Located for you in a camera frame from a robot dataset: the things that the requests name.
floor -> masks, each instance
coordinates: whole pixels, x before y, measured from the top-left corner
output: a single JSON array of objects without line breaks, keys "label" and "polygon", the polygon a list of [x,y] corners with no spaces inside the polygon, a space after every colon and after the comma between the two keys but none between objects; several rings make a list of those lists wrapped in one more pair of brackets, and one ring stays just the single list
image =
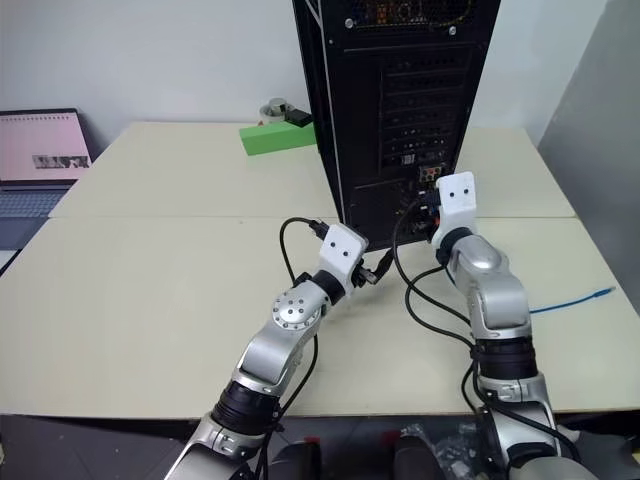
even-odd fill
[{"label": "floor", "polygon": [[[312,437],[322,447],[327,478],[387,479],[389,445],[397,438],[398,430],[418,424],[428,432],[431,442],[443,445],[449,442],[443,439],[459,438],[460,424],[469,425],[469,420],[470,417],[286,419],[285,431],[273,438],[270,454],[288,443]],[[170,426],[160,425],[158,431],[171,431]],[[192,428],[183,422],[173,427],[173,433],[186,438]],[[178,439],[30,417],[0,417],[0,432],[6,454],[0,468],[1,480],[162,479],[182,449]],[[623,438],[583,434],[578,446],[585,465],[601,480],[640,479],[640,468],[631,459]]]}]

green object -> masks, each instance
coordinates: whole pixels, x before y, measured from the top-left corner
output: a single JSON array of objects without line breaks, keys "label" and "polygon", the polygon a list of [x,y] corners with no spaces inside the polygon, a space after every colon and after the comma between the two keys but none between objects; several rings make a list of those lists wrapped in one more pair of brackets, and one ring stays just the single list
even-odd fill
[{"label": "green object", "polygon": [[316,134],[313,123],[300,128],[288,122],[278,122],[241,128],[240,140],[247,155],[258,155],[313,145],[316,143]]}]

black computer case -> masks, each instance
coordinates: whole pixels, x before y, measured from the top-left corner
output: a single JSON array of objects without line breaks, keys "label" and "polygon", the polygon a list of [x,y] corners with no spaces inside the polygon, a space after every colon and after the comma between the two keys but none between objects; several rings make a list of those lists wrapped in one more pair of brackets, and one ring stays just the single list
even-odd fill
[{"label": "black computer case", "polygon": [[[340,220],[391,244],[452,173],[500,0],[293,0],[318,150]],[[400,243],[429,238],[417,210]]]}]

beige table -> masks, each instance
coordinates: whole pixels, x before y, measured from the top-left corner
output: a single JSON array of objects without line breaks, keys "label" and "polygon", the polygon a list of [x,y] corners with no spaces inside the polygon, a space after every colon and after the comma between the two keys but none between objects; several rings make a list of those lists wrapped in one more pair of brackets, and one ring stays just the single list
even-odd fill
[{"label": "beige table", "polygon": [[[199,417],[287,285],[277,218],[58,218],[0,278],[0,411],[116,418]],[[617,285],[575,219],[480,219],[533,306]],[[288,235],[296,271],[317,260]],[[417,273],[424,244],[403,247]],[[439,274],[424,288],[463,308]],[[292,414],[465,412],[468,353],[413,323],[395,271],[327,318],[317,371]],[[430,321],[455,318],[416,300]],[[539,365],[557,411],[640,407],[640,322],[624,292],[535,316]],[[309,356],[300,371],[306,369]]]},{"label": "beige table", "polygon": [[[240,124],[133,124],[53,217],[336,215],[315,146],[247,157]],[[476,175],[481,217],[572,217],[522,129],[470,129],[458,171]]]}]

pink screen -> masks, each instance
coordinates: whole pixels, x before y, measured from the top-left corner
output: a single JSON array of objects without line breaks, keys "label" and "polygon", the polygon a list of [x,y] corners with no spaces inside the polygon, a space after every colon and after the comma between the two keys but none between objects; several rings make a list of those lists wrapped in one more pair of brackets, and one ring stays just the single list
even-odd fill
[{"label": "pink screen", "polygon": [[75,180],[90,165],[75,113],[0,115],[0,180]]}]

